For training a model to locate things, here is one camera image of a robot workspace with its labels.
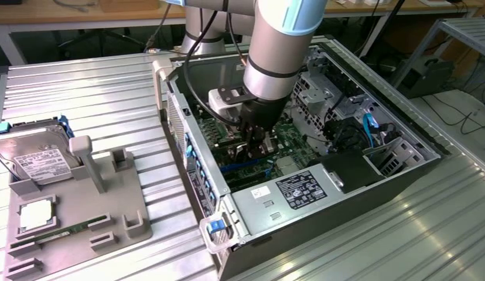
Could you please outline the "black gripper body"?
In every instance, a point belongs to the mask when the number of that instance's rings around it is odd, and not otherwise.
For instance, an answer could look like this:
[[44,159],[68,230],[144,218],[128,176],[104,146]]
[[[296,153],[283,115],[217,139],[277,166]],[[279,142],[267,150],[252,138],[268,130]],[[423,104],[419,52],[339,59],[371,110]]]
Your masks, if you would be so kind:
[[289,98],[280,100],[256,99],[244,102],[241,108],[242,127],[260,127],[271,131],[276,126],[285,110]]

